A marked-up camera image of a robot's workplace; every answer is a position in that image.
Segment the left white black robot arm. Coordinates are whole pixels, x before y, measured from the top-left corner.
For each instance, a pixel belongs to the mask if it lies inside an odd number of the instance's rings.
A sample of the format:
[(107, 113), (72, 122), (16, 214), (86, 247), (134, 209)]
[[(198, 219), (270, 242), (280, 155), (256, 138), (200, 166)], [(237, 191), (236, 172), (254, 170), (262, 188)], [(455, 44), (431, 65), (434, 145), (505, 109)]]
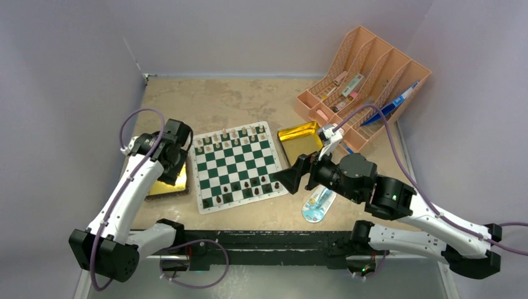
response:
[(156, 182), (173, 185), (186, 163), (193, 138), (189, 125), (169, 119), (162, 131), (132, 137), (121, 151), (128, 156), (125, 172), (100, 213), (84, 230), (75, 229), (68, 243), (81, 267), (94, 275), (125, 282), (140, 261), (166, 250), (181, 253), (184, 226), (160, 219), (132, 234), (132, 223)]

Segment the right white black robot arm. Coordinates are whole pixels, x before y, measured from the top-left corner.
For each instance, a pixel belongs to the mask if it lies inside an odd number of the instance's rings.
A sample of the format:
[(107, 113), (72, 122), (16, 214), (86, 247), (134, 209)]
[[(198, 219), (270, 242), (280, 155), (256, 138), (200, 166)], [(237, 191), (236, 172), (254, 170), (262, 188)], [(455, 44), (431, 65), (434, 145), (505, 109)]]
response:
[(292, 167), (271, 174), (271, 178), (294, 194), (305, 174), (309, 175), (307, 190), (324, 186), (363, 204), (365, 212), (375, 218), (416, 228), (415, 232), (409, 232), (357, 221), (349, 244), (359, 254), (397, 251), (420, 255), (448, 265), (458, 275), (477, 280), (501, 269), (501, 256), (491, 250), (490, 244), (501, 241), (499, 225), (477, 225), (456, 218), (457, 227), (450, 226), (444, 221), (443, 212), (434, 213), (413, 187), (379, 175), (377, 165), (360, 154), (349, 154), (338, 164), (327, 156), (318, 159), (317, 153), (302, 154)]

